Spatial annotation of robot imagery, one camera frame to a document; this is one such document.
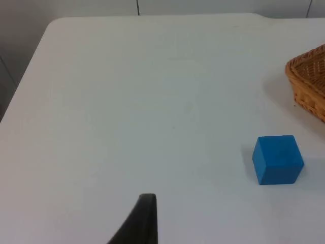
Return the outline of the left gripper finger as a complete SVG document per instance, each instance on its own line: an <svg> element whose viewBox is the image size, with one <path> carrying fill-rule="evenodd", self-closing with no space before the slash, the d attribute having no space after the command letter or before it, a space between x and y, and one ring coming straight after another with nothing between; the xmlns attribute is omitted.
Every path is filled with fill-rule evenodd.
<svg viewBox="0 0 325 244"><path fill-rule="evenodd" d="M139 196L134 208L109 243L158 243L155 194L146 193Z"/></svg>

